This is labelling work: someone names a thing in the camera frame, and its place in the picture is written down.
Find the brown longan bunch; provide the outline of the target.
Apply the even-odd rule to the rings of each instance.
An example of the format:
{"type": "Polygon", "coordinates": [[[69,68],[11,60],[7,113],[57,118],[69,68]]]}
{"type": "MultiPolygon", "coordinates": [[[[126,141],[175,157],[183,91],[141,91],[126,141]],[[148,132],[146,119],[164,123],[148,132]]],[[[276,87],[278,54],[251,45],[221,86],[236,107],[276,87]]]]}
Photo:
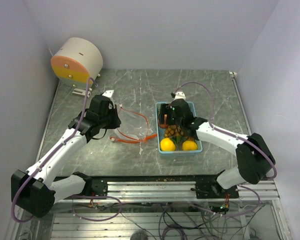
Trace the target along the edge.
{"type": "Polygon", "coordinates": [[[165,138],[171,138],[171,137],[186,137],[185,133],[182,131],[182,129],[176,125],[169,125],[164,130],[164,137],[165,138]]]}

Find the clear orange zip top bag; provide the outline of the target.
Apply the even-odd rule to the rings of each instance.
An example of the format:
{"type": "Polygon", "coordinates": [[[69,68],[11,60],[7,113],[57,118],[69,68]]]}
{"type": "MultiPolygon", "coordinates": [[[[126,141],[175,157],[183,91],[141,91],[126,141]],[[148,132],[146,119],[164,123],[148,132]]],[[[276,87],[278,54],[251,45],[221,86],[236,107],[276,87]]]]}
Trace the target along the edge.
{"type": "Polygon", "coordinates": [[[112,143],[139,145],[139,155],[141,155],[144,150],[142,144],[156,138],[157,132],[152,128],[148,118],[139,112],[124,108],[120,104],[117,113],[121,124],[113,130],[109,139],[112,143]]]}

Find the brown round fruit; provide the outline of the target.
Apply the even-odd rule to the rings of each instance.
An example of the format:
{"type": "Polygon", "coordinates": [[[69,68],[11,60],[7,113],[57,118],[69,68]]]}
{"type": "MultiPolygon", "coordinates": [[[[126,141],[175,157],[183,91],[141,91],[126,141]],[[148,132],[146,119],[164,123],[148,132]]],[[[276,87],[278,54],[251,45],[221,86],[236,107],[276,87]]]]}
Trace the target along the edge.
{"type": "Polygon", "coordinates": [[[161,122],[158,121],[158,126],[159,126],[161,129],[166,129],[166,128],[168,128],[169,124],[167,123],[167,119],[164,118],[161,122]]]}

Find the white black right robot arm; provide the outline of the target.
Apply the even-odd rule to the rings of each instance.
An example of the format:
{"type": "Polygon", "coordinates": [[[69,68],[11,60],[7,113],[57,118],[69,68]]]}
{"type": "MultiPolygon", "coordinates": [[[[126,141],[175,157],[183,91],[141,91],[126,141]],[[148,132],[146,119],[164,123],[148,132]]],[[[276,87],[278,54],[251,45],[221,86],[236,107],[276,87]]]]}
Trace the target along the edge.
{"type": "Polygon", "coordinates": [[[157,123],[176,126],[185,137],[213,144],[236,157],[237,166],[218,173],[210,186],[210,192],[216,198],[223,197],[233,186],[242,183],[256,185],[268,172],[276,172],[275,159],[260,134],[244,135],[219,128],[207,119],[195,116],[182,98],[162,103],[157,123]]]}

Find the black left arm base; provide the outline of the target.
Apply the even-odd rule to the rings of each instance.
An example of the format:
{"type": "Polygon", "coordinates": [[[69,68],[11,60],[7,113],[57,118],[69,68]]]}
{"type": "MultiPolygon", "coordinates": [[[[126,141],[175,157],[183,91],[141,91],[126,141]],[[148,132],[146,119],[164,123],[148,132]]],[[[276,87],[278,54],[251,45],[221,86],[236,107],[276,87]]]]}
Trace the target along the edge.
{"type": "Polygon", "coordinates": [[[84,180],[85,185],[82,191],[78,194],[80,196],[106,196],[108,192],[108,184],[97,176],[88,176],[81,172],[74,172],[73,175],[84,180]]]}

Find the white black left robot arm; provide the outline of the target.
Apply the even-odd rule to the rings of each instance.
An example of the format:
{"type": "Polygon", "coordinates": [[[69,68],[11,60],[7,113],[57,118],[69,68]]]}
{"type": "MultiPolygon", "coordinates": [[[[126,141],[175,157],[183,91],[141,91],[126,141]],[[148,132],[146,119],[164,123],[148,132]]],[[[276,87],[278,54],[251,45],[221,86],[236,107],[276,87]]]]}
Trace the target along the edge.
{"type": "Polygon", "coordinates": [[[95,95],[89,107],[74,118],[58,142],[26,171],[16,170],[11,176],[11,213],[20,207],[37,218],[44,217],[54,204],[77,195],[88,198],[92,178],[74,172],[62,180],[55,180],[67,161],[90,140],[96,140],[100,130],[114,130],[121,125],[113,90],[95,95]]]}

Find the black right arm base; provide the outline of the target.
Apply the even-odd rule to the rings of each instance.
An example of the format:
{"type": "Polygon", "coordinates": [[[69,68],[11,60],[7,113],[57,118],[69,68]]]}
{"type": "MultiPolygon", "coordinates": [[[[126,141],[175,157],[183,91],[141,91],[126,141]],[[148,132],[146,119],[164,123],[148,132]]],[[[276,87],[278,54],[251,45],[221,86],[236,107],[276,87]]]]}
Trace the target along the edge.
{"type": "Polygon", "coordinates": [[[194,175],[195,187],[191,191],[196,193],[197,199],[225,199],[226,196],[238,199],[239,192],[237,186],[232,186],[229,189],[223,189],[217,183],[218,175],[203,174],[194,175]]]}

